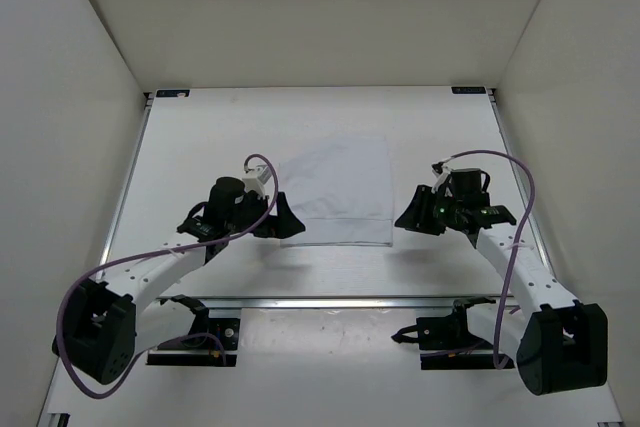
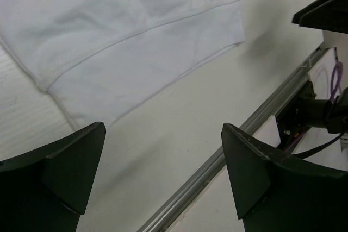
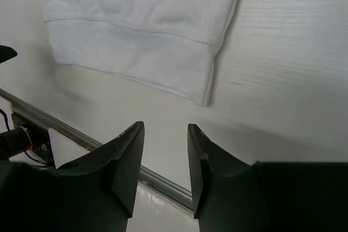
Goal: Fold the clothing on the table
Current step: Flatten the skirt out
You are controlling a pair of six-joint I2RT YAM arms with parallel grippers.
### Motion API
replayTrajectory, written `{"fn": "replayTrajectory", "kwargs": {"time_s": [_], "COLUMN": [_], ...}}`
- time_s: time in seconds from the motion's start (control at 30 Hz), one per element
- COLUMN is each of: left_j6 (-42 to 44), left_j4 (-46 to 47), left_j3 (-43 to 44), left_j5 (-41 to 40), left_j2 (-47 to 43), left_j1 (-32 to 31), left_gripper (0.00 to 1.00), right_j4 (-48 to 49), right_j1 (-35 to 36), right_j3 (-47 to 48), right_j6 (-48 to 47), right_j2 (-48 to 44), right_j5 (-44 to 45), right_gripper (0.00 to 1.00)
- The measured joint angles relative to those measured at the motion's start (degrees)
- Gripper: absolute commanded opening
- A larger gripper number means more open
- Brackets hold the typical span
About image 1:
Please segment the white fabric skirt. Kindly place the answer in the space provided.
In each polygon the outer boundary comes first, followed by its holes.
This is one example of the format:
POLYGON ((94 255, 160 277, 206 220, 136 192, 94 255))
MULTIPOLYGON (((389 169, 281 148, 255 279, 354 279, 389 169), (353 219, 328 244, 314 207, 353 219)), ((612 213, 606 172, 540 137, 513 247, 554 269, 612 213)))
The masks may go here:
POLYGON ((393 245, 394 190, 385 138, 323 139, 281 163, 278 177, 305 225, 283 247, 393 245))

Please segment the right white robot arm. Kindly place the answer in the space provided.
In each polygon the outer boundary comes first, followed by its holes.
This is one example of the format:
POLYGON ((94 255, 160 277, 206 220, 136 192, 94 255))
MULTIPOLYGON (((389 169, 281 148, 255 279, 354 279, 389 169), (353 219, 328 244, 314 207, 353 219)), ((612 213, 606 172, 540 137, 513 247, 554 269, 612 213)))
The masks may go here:
POLYGON ((475 169, 433 167, 435 186, 420 185, 395 225, 427 235, 463 233, 508 281, 518 311, 488 297, 457 299, 450 314, 419 317, 393 335, 419 346, 424 366, 473 348, 498 347, 535 395, 599 387, 608 373, 608 320, 584 304, 541 263, 517 231, 515 217, 490 202, 490 176, 475 169))

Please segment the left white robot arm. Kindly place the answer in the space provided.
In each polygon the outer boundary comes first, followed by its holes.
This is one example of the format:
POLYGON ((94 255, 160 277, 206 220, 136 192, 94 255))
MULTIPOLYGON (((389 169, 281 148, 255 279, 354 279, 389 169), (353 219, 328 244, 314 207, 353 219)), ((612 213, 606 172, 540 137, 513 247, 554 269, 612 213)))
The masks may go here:
POLYGON ((71 290, 59 310, 52 351, 67 370, 108 385, 150 348, 174 338, 197 345, 209 332, 204 304, 184 294, 167 296, 167 290, 242 232, 283 240, 305 229, 284 193, 269 198, 257 178, 220 177, 158 255, 127 261, 122 273, 87 278, 71 290))

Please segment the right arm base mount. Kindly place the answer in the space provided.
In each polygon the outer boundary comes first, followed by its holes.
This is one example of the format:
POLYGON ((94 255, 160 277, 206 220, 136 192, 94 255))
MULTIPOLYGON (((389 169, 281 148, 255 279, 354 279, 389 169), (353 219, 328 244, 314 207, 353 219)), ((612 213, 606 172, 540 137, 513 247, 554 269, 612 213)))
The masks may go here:
POLYGON ((399 329, 391 336, 398 344, 416 344, 421 351, 422 370, 494 369, 493 354, 474 354, 492 350, 492 345, 471 334, 467 311, 477 305, 496 304, 488 297, 456 299, 452 311, 441 317, 418 317, 416 323, 399 329))

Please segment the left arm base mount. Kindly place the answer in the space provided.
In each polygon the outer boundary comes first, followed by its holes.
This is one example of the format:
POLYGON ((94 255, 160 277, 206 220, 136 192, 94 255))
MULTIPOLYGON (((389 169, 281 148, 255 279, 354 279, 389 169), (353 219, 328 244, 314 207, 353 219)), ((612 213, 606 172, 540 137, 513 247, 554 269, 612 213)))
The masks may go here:
POLYGON ((161 306, 171 302, 186 307, 194 320, 186 334, 170 337, 149 350, 146 364, 170 367, 236 366, 240 337, 239 313, 219 314, 201 300, 177 295, 159 301, 161 306))

